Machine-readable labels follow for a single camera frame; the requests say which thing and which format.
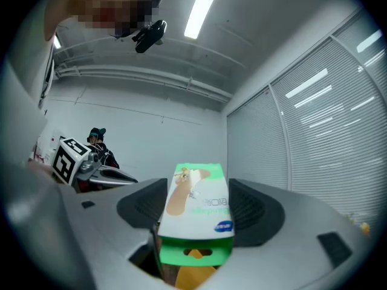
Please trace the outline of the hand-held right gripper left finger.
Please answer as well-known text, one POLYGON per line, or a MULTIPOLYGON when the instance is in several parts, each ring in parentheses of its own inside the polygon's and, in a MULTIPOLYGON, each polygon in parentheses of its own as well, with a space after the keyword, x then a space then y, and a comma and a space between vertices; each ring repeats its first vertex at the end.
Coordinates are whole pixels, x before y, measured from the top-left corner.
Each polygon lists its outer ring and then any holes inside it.
POLYGON ((59 190, 96 290, 169 290, 155 229, 167 179, 88 193, 64 185, 59 190))

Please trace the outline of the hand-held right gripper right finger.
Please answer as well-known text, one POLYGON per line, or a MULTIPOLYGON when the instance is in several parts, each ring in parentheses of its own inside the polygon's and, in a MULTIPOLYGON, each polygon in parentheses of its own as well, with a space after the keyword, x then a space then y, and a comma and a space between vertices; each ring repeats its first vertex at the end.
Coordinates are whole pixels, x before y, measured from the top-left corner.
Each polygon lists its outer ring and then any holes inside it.
POLYGON ((368 251, 368 238, 311 196, 230 179, 233 250, 198 290, 336 290, 368 251))

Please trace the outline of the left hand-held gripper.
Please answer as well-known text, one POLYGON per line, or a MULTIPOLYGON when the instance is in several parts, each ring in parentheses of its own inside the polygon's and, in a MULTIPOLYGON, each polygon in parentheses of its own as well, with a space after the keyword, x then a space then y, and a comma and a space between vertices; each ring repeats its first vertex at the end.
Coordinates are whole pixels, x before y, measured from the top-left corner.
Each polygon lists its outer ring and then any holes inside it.
POLYGON ((138 183, 118 168, 100 165, 98 154, 75 138, 64 138, 59 141, 51 167, 57 179, 77 193, 86 192, 88 183, 99 190, 138 183))

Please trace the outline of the green small packet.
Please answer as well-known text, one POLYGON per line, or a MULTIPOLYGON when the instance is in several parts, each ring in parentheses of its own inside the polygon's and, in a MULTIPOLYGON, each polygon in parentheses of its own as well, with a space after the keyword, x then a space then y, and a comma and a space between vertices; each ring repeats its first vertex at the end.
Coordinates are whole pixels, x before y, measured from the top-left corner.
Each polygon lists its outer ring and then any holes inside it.
POLYGON ((227 261, 235 224, 220 164, 177 164, 158 235, 162 264, 201 267, 227 261))

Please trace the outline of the white ceiling pipes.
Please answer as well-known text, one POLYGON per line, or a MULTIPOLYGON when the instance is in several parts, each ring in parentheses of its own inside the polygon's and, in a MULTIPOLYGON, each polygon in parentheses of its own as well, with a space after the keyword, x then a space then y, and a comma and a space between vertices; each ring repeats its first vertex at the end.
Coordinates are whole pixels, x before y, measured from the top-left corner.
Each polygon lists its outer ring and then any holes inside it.
POLYGON ((123 65, 81 65, 57 68, 59 78, 64 77, 98 77, 122 80, 135 80, 169 88, 180 89, 212 100, 228 103, 233 95, 222 89, 194 80, 191 77, 179 76, 164 71, 123 65))

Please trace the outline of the person's beige shirt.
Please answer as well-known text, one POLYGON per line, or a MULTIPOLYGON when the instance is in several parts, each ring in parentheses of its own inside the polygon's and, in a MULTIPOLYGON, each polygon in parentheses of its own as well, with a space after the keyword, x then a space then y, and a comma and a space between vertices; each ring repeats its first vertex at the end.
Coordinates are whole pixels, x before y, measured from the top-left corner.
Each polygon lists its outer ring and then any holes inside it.
POLYGON ((0 68, 0 206, 33 271, 60 290, 94 287, 59 186, 30 154, 46 120, 39 109, 52 49, 45 19, 22 22, 0 68))

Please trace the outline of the glass wall with white blinds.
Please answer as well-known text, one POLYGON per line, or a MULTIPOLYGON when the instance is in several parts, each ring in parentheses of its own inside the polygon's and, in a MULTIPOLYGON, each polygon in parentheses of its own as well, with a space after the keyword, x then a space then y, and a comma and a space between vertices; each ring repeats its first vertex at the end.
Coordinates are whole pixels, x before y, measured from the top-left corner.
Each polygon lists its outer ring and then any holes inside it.
POLYGON ((387 218, 387 36, 361 10, 227 117, 229 178, 387 218))

